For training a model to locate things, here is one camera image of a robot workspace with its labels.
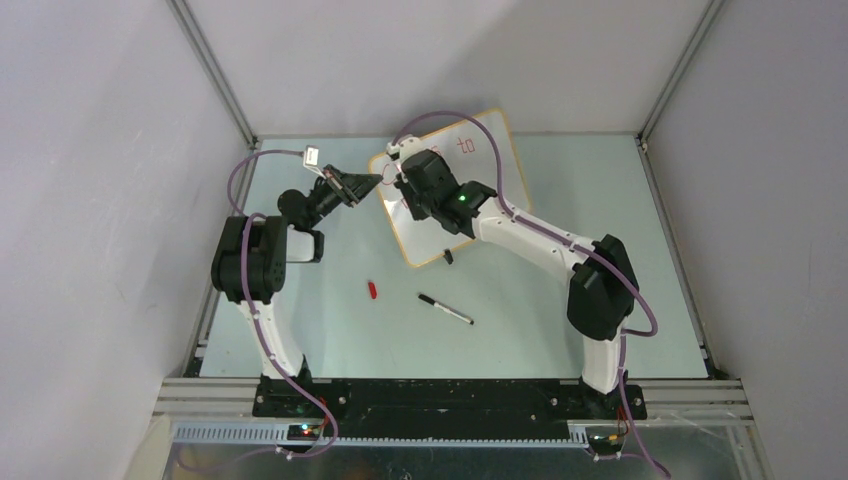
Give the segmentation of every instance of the wall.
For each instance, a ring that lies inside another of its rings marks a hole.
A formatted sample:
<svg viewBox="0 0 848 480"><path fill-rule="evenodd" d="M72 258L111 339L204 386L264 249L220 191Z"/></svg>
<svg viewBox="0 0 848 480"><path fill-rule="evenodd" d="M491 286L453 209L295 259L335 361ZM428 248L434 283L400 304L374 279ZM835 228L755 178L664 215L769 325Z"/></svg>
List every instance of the wall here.
<svg viewBox="0 0 848 480"><path fill-rule="evenodd" d="M0 6L0 477L121 478L244 152L165 2Z"/></svg>
<svg viewBox="0 0 848 480"><path fill-rule="evenodd" d="M635 132L707 0L190 3L253 128L279 135L498 106L515 131Z"/></svg>
<svg viewBox="0 0 848 480"><path fill-rule="evenodd" d="M779 479L845 478L848 3L729 2L649 141Z"/></svg>

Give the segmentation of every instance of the marker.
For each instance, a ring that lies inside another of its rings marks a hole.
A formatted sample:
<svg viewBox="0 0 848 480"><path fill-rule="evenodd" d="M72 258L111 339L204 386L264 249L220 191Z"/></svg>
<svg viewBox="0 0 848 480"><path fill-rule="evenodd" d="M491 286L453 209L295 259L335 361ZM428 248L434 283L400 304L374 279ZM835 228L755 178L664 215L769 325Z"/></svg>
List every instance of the marker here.
<svg viewBox="0 0 848 480"><path fill-rule="evenodd" d="M421 300L424 300L425 302L427 302L430 305L438 308L439 310L447 313L448 315L453 315L454 317L462 320L463 322L465 322L469 325L474 325L474 320L472 320L471 317L469 317L468 315L465 315L464 313L460 312L459 310L454 310L453 308L450 308L447 305L441 304L441 303L433 300L432 298L428 297L427 295L424 295L423 293L419 293L418 298L420 298Z"/></svg>

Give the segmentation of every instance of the red writing on whiteboard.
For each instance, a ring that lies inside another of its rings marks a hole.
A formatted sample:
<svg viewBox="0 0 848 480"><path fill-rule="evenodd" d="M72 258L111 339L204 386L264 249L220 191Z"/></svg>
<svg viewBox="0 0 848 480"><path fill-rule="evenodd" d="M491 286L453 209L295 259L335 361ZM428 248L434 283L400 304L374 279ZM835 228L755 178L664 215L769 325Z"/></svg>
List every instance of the red writing on whiteboard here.
<svg viewBox="0 0 848 480"><path fill-rule="evenodd" d="M456 144L462 149L462 153L471 153L475 150L474 141L470 138L466 138L465 141L463 141L462 137L459 137L458 140L459 141L456 142Z"/></svg>

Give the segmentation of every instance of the black marker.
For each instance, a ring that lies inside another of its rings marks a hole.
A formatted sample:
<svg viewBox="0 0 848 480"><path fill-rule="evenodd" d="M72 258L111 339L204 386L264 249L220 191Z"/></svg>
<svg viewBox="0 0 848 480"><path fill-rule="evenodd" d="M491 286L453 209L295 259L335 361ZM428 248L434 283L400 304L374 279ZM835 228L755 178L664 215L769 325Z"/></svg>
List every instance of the black marker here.
<svg viewBox="0 0 848 480"><path fill-rule="evenodd" d="M450 308L447 305L439 303L439 302L433 300L432 298L428 297L427 295L424 295L423 293L419 293L418 298L420 298L421 300L424 300L425 302L427 302L430 305L438 308L439 310L447 313L448 315L453 315L454 317L462 320L463 322L465 322L469 325L474 325L474 320L471 317L469 317L468 315L465 315L464 313L460 312L459 310L454 310L453 308Z"/></svg>

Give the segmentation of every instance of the white tabletop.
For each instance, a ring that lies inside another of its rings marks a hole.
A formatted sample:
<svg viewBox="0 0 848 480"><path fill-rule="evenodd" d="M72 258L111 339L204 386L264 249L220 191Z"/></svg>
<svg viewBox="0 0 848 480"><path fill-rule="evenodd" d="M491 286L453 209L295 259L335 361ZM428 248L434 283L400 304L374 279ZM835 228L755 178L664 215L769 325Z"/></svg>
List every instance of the white tabletop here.
<svg viewBox="0 0 848 480"><path fill-rule="evenodd" d="M320 147L319 164L366 172L388 138L266 140L263 149ZM668 245L632 137L516 136L534 214L563 229L620 238L660 333L628 341L636 378L702 378L706 369ZM262 157L245 211L278 214L277 197L314 181L294 157ZM315 377L577 378L580 335L566 319L567 292L517 255L474 242L456 262L411 268L403 259L376 194L341 206L318 230L319 264L287 266L284 301L294 303L294 335ZM368 281L378 297L372 300ZM419 292L476 321L468 326L417 299ZM647 329L636 311L631 328ZM201 376L256 377L259 351L248 324L221 297Z"/></svg>

